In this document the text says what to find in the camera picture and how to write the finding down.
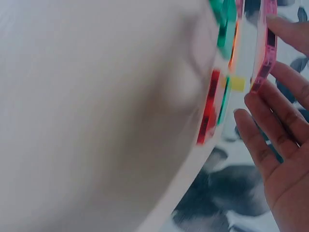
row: yellow plastic piece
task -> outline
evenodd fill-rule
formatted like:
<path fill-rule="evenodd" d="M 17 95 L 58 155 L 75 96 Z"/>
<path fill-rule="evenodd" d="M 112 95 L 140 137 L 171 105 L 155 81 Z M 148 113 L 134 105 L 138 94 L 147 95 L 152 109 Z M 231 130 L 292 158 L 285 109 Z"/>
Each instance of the yellow plastic piece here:
<path fill-rule="evenodd" d="M 239 77 L 239 76 L 231 76 L 230 77 L 230 83 L 231 83 L 231 90 L 232 91 L 244 92 L 245 84 L 246 84 L 245 78 L 242 78 L 242 77 Z"/>

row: white curved edge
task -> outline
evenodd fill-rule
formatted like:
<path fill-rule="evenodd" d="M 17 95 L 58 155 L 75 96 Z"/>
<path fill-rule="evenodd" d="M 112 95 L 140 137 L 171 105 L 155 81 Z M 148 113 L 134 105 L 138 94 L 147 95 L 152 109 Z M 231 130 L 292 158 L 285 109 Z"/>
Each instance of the white curved edge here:
<path fill-rule="evenodd" d="M 223 75 L 228 73 L 228 62 L 224 61 L 219 52 L 217 52 L 213 68 L 219 68 Z M 199 125 L 202 121 L 203 110 L 201 111 L 198 121 Z M 221 138 L 225 123 L 226 114 L 223 122 L 216 127 L 214 135 L 204 146 L 196 146 L 197 135 L 193 140 L 192 150 L 181 165 L 179 171 L 168 186 L 166 192 L 160 198 L 155 208 L 146 217 L 144 222 L 138 227 L 136 232 L 158 232 L 165 221 L 170 217 L 171 213 L 180 202 L 190 185 L 196 178 L 199 171 L 209 157 L 210 153 Z"/>

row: green translucent tile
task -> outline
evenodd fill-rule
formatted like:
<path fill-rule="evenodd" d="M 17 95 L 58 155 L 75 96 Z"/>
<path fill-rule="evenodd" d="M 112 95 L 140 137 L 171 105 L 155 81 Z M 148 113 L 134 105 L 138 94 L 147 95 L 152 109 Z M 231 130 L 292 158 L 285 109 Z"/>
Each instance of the green translucent tile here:
<path fill-rule="evenodd" d="M 224 27 L 220 27 L 218 36 L 218 48 L 222 54 L 222 57 L 226 60 L 230 60 L 233 50 L 233 42 L 235 35 L 236 22 L 227 21 Z"/>
<path fill-rule="evenodd" d="M 225 25 L 227 21 L 228 4 L 230 0 L 210 0 L 212 11 L 219 25 Z"/>
<path fill-rule="evenodd" d="M 235 0 L 209 0 L 212 11 L 219 25 L 225 25 L 227 20 L 236 22 L 237 9 Z"/>
<path fill-rule="evenodd" d="M 228 103 L 228 98 L 230 96 L 230 92 L 231 92 L 230 77 L 227 76 L 226 77 L 226 85 L 225 85 L 225 89 L 224 89 L 223 100 L 222 100 L 222 105 L 221 105 L 221 109 L 220 109 L 217 125 L 221 124 L 223 122 L 223 120 L 224 120 L 224 116 L 225 116 L 225 113 L 226 113 L 226 109 L 227 109 L 227 105 L 228 105 L 227 103 Z"/>
<path fill-rule="evenodd" d="M 236 9 L 235 0 L 227 0 L 227 1 L 229 1 L 228 9 L 227 9 L 227 20 L 236 22 L 237 9 Z"/>

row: hand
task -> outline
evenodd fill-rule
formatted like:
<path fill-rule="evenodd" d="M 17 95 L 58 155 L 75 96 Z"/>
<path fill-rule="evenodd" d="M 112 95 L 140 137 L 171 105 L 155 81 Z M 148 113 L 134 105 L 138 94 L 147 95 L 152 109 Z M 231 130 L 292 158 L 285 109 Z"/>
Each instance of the hand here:
<path fill-rule="evenodd" d="M 269 18 L 268 27 L 283 41 L 309 56 L 309 23 Z M 289 66 L 277 62 L 271 74 L 309 110 L 309 82 Z M 265 196 L 282 232 L 309 231 L 309 124 L 269 81 L 245 103 L 259 127 L 283 157 L 280 164 L 252 117 L 235 112 L 240 135 L 260 170 Z"/>

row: toy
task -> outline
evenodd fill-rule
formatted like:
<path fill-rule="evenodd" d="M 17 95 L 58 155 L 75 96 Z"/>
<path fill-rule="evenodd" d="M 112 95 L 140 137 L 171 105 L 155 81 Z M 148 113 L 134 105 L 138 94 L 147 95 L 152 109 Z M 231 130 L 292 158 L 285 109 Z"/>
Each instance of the toy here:
<path fill-rule="evenodd" d="M 267 28 L 266 16 L 277 14 L 277 0 L 261 1 L 260 18 L 258 21 L 258 35 L 256 55 L 253 69 L 251 92 L 256 93 L 267 79 L 275 65 L 277 55 L 277 36 Z"/>

